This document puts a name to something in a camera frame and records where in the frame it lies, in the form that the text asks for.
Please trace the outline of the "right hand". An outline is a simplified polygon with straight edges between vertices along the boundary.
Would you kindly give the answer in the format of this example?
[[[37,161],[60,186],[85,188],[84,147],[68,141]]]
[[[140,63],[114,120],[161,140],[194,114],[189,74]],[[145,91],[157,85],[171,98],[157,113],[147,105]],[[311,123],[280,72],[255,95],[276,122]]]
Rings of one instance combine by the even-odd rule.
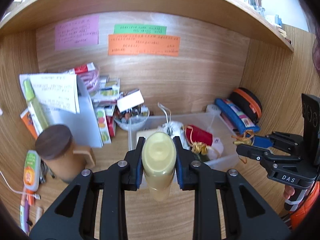
[[[295,189],[289,185],[285,185],[283,196],[285,199],[289,199],[295,194]]]

